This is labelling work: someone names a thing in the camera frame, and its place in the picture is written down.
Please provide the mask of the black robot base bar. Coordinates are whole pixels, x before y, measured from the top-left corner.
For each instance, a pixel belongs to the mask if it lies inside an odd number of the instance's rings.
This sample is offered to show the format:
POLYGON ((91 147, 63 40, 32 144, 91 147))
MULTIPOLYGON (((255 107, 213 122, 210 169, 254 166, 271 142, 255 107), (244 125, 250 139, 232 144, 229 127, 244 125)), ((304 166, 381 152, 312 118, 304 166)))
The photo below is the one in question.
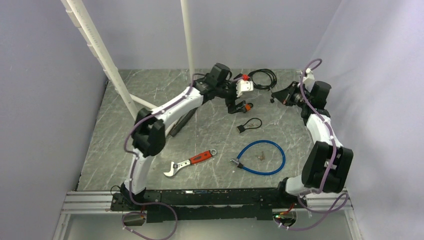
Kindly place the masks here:
POLYGON ((112 195, 113 212, 145 211, 148 223, 187 220, 256 219, 270 221, 279 211, 297 208, 298 198, 282 187, 228 189, 148 189, 131 201, 112 195))

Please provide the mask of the blue cable lock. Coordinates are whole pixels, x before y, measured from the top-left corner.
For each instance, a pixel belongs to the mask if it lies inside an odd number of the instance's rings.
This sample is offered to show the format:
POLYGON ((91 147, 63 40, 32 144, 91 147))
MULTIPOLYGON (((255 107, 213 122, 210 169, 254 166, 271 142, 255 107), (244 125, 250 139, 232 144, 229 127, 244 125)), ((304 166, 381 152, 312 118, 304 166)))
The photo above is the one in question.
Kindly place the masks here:
POLYGON ((265 139, 261 139, 261 140, 256 140, 253 141, 249 144, 247 144, 239 153, 236 157, 231 158, 229 161, 235 165, 237 168, 244 170, 250 174, 254 174, 257 176, 272 176, 275 175, 277 173, 279 173, 280 171, 283 170, 283 168, 286 165, 286 154, 285 151, 283 150, 283 148, 278 145, 276 142, 271 141, 271 140, 265 140, 265 139), (264 145, 270 145, 272 146, 272 150, 270 151, 270 154, 266 154, 265 150, 263 149, 257 149, 257 146, 264 146, 264 145), (256 158, 256 155, 260 155, 261 151, 264 151, 264 155, 265 155, 265 160, 258 160, 256 158), (247 166, 244 164, 243 159, 244 159, 244 155, 248 153, 248 154, 252 154, 249 155, 249 157, 255 158, 257 161, 257 164, 271 164, 271 163, 275 163, 276 167, 275 169, 268 169, 267 166, 264 166, 261 170, 259 170, 259 166, 250 167, 250 163, 247 164, 247 166))

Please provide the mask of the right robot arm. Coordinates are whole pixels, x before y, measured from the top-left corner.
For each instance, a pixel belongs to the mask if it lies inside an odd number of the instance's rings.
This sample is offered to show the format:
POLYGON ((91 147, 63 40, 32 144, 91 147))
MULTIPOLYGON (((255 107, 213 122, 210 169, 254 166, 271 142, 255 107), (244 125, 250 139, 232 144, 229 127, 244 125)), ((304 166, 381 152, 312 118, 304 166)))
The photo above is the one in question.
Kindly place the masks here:
POLYGON ((271 94, 272 101, 301 108, 300 116, 314 142, 301 174, 286 178, 283 189, 275 194, 276 203, 282 208, 289 207, 296 195, 340 193, 345 186, 354 153, 340 143, 331 126, 330 114, 325 109, 331 88, 326 82, 316 81, 307 90, 293 81, 271 94))

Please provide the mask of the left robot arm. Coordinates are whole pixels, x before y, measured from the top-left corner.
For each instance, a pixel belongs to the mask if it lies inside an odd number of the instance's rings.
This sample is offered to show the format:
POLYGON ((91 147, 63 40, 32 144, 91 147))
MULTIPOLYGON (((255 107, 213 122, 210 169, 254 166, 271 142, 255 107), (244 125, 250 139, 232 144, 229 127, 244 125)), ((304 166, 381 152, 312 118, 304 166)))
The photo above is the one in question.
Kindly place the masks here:
POLYGON ((225 101, 229 114, 249 110, 245 101, 236 103, 236 100, 254 89, 253 82, 246 74, 231 78, 230 72, 226 65, 216 63, 210 72, 192 79, 182 93, 167 103, 138 112, 134 126, 124 141, 124 151, 132 155, 128 178, 121 185, 123 202, 129 209, 137 210, 143 205, 153 157, 165 147, 166 130, 172 123, 214 98, 225 101))

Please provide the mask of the silver lock keys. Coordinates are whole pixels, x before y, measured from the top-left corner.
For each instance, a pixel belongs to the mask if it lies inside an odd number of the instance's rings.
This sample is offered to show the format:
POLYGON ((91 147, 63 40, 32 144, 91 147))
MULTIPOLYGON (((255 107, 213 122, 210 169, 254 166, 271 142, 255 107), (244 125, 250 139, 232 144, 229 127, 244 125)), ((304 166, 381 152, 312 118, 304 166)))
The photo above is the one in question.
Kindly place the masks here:
POLYGON ((266 159, 266 157, 265 157, 265 153, 264 153, 264 151, 261 151, 261 153, 260 153, 260 154, 257 154, 257 155, 256 155, 256 158, 257 158, 259 161, 263 161, 263 160, 265 160, 265 159, 266 159))

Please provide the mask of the black cable padlock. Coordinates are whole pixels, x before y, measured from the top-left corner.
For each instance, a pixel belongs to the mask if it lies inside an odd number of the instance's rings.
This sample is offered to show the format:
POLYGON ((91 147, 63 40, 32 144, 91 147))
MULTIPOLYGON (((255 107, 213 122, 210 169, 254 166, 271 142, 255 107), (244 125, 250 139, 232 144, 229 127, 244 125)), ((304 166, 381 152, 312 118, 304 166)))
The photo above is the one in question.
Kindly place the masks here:
POLYGON ((247 130, 258 129, 263 125, 263 121, 258 117, 253 117, 247 120, 244 124, 240 124, 236 127, 237 131, 241 134, 247 130))

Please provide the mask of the orange black padlock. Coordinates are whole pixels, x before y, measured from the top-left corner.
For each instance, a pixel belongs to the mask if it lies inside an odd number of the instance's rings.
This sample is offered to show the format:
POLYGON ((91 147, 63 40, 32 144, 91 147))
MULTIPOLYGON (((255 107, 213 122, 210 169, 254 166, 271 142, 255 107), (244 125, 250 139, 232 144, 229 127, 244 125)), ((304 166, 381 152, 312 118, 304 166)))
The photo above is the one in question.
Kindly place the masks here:
POLYGON ((253 108, 253 104, 251 102, 249 103, 243 103, 242 106, 239 108, 239 111, 241 113, 247 113, 248 111, 250 111, 253 108))

